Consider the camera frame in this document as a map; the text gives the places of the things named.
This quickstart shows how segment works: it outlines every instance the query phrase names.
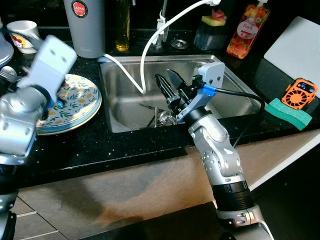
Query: black countertop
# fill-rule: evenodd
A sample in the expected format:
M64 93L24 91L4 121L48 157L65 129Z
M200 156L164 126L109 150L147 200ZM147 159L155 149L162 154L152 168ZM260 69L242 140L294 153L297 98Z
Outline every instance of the black countertop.
M107 53L112 56L141 56L152 33L148 30L133 32L132 44L128 52L120 53L115 48L111 48L107 49ZM70 32L67 28L42 28L40 34L43 38L47 34L55 35L72 45ZM190 36L194 36L194 33L177 31L174 36L191 39ZM193 45L186 50L177 50L167 45L158 51L151 50L148 55L214 54L269 103L274 98L281 98L293 79L263 59L265 51L263 47L259 48L257 42L245 59L238 60L223 51L200 51ZM35 54L22 54L15 49L13 58L7 65L13 67L19 75L25 75L21 66L30 66L34 56ZM78 57L69 73L85 77L95 83L100 90L103 89L99 64L95 59ZM185 124L112 133L107 126L106 109L105 103L102 101L97 114L86 124L61 134L38 136L28 158L20 187L24 188L178 157L186 154L186 147L194 145ZM263 112L238 144L253 143L318 129L320 126L319 98L316 97L304 110L312 116L312 120L302 131L288 122ZM252 115L219 120L229 132L231 143L234 143L241 134L250 118Z

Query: floor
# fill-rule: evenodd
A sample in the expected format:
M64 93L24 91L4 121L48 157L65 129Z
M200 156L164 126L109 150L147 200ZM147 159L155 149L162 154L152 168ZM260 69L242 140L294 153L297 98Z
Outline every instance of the floor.
M275 240L320 239L319 160L320 145L252 192ZM218 240L222 232L209 202L83 240Z

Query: kitchen sink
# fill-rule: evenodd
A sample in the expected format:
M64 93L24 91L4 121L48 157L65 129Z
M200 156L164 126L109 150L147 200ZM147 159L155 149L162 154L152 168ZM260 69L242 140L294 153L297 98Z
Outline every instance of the kitchen sink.
M116 57L130 75L141 85L140 57ZM206 63L219 61L214 55L148 56L144 62L146 94L141 94L123 71L113 62L100 64L107 123L112 132L120 133L145 128L155 115L153 109L140 104L169 111L165 97L160 92L155 74L169 81L167 69L172 69L189 85L197 70ZM227 67L223 77L223 89L255 94ZM251 98L217 93L205 107L216 118L228 118L254 114L260 104Z

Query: floral plate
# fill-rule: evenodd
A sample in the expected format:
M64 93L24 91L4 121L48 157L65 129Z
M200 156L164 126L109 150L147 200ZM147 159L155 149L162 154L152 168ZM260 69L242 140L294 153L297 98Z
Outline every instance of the floral plate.
M102 101L92 81L73 74L65 75L65 84L57 95L65 103L56 104L48 110L46 120L37 121L38 135L59 134L80 127L97 113Z

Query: white cable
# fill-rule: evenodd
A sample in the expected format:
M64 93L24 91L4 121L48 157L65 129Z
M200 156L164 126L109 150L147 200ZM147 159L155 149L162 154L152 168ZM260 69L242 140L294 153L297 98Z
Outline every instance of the white cable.
M107 59L112 60L115 64L117 64L121 70L125 73L125 75L130 79L130 81L133 83L133 85L142 93L145 94L146 93L146 84L144 84L144 82L142 83L142 88L139 86L139 84L134 80L134 78L128 73L128 71L124 68L124 66L117 60L115 59L113 56L110 56L109 54L104 54L104 57L106 57Z
M196 7L203 5L203 4L213 4L213 5L218 5L221 0L201 0L196 2L195 4L192 4L176 16L174 16L172 19L167 21L162 27L160 27L149 39L147 44L145 45L145 48L143 50L142 56L141 56L141 62L140 62L140 76L141 76L141 83L142 83L142 89L143 89L143 94L146 94L146 81L145 81L145 73L144 73L144 64L145 64L145 58L147 55L147 51L149 47L151 46L153 40L164 30L166 29L169 25L171 25L173 22L181 18L183 15L186 13L190 12L192 9L195 9Z

